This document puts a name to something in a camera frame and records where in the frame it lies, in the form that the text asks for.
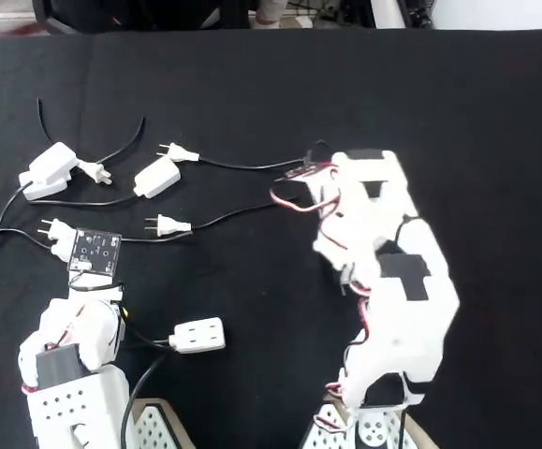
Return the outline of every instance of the black circuit board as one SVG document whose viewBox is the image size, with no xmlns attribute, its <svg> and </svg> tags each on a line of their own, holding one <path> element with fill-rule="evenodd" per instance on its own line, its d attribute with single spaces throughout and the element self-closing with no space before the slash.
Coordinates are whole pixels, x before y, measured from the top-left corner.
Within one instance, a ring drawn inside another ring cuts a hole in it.
<svg viewBox="0 0 542 449">
<path fill-rule="evenodd" d="M 78 228 L 68 270 L 113 277 L 120 247 L 121 234 Z"/>
</svg>

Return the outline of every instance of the black tablecloth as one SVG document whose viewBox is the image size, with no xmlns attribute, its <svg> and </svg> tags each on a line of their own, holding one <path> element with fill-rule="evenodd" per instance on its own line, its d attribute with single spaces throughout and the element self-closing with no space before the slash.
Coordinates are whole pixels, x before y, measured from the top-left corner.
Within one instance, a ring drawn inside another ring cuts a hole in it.
<svg viewBox="0 0 542 449">
<path fill-rule="evenodd" d="M 445 448 L 542 447 L 542 32 L 213 32 L 0 40 L 0 208 L 53 138 L 79 157 L 118 148 L 139 117 L 139 147 L 112 188 L 78 176 L 61 198 L 130 192 L 158 143 L 228 162 L 335 151 L 395 151 L 460 294 L 431 393 L 413 416 Z M 39 219 L 143 234 L 163 213 L 201 223 L 267 201 L 272 174 L 182 165 L 153 200 L 113 210 L 30 207 Z M 317 218 L 265 210 L 160 246 L 126 244 L 118 277 L 135 323 L 164 338 L 219 315 L 227 349 L 176 355 L 144 396 L 166 398 L 200 448 L 294 448 L 359 329 L 311 244 Z M 52 297 L 63 263 L 0 237 L 0 447 L 32 447 L 17 370 L 19 343 Z M 118 359 L 131 383 L 154 354 Z"/>
</svg>

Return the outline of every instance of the white plug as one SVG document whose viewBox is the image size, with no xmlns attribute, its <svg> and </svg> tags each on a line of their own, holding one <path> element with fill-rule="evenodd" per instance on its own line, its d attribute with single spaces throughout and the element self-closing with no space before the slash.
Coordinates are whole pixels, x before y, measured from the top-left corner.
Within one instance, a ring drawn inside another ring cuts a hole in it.
<svg viewBox="0 0 542 449">
<path fill-rule="evenodd" d="M 220 318 L 190 321 L 175 326 L 168 345 L 180 354 L 204 353 L 225 348 L 225 331 Z"/>
<path fill-rule="evenodd" d="M 46 234 L 48 240 L 56 240 L 56 243 L 50 247 L 50 252 L 63 262 L 68 262 L 73 253 L 77 230 L 57 218 L 51 222 L 48 220 L 42 220 L 41 222 L 50 225 L 50 228 L 48 230 L 38 229 L 37 232 Z"/>
<path fill-rule="evenodd" d="M 156 222 L 156 226 L 146 226 L 145 229 L 156 231 L 158 237 L 174 234 L 175 232 L 190 232 L 192 224 L 186 222 L 178 222 L 170 217 L 158 214 L 158 218 L 146 218 L 146 222 Z"/>
<path fill-rule="evenodd" d="M 181 178 L 179 169 L 167 157 L 161 157 L 149 164 L 134 179 L 133 191 L 137 196 L 152 198 Z"/>
<path fill-rule="evenodd" d="M 78 169 L 90 178 L 92 178 L 96 184 L 99 184 L 101 182 L 104 182 L 107 185 L 112 184 L 110 173 L 104 169 L 104 166 L 102 164 L 97 164 L 96 162 L 85 162 L 81 159 L 79 159 L 78 161 Z"/>
<path fill-rule="evenodd" d="M 163 152 L 158 152 L 157 155 L 159 156 L 166 156 L 168 159 L 170 159 L 173 162 L 182 162 L 182 161 L 192 161 L 197 162 L 199 160 L 199 153 L 197 152 L 190 152 L 186 150 L 181 145 L 177 145 L 176 143 L 170 143 L 169 145 L 158 145 L 160 148 L 166 148 L 167 153 L 164 154 Z"/>
</svg>

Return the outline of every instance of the electrical outlet socket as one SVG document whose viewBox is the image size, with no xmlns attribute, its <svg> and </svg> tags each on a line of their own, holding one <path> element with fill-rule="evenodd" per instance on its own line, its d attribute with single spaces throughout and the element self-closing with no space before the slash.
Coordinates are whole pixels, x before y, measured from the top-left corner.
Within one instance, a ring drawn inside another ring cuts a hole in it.
<svg viewBox="0 0 542 449">
<path fill-rule="evenodd" d="M 175 326 L 168 344 L 178 353 L 191 354 L 225 348 L 225 330 L 220 318 L 191 321 Z"/>
</svg>

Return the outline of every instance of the perforated plastic plate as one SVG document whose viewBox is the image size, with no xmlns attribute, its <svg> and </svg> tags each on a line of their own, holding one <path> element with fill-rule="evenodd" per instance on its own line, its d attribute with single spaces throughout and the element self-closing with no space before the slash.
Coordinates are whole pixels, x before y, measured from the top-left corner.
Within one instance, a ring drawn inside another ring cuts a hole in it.
<svg viewBox="0 0 542 449">
<path fill-rule="evenodd" d="M 324 404 L 318 414 L 337 426 L 345 426 L 344 420 L 331 404 Z M 359 449 L 360 447 L 398 449 L 400 419 L 395 413 L 366 412 L 360 418 L 357 428 L 349 430 L 349 432 L 354 431 L 359 434 L 358 446 L 355 444 L 355 438 L 347 438 L 343 434 L 331 434 L 312 424 L 301 449 Z M 417 449 L 406 431 L 403 434 L 403 448 Z"/>
<path fill-rule="evenodd" d="M 181 449 L 167 428 L 167 421 L 158 407 L 149 405 L 136 423 L 140 449 Z"/>
<path fill-rule="evenodd" d="M 318 415 L 330 420 L 336 426 L 345 426 L 344 420 L 331 404 L 323 405 L 318 411 Z M 301 449 L 346 449 L 346 447 L 344 434 L 328 433 L 312 424 Z"/>
<path fill-rule="evenodd" d="M 397 449 L 400 442 L 400 418 L 393 412 L 364 413 L 359 420 L 358 434 L 367 447 Z M 403 432 L 403 449 L 417 449 L 410 435 Z"/>
</svg>

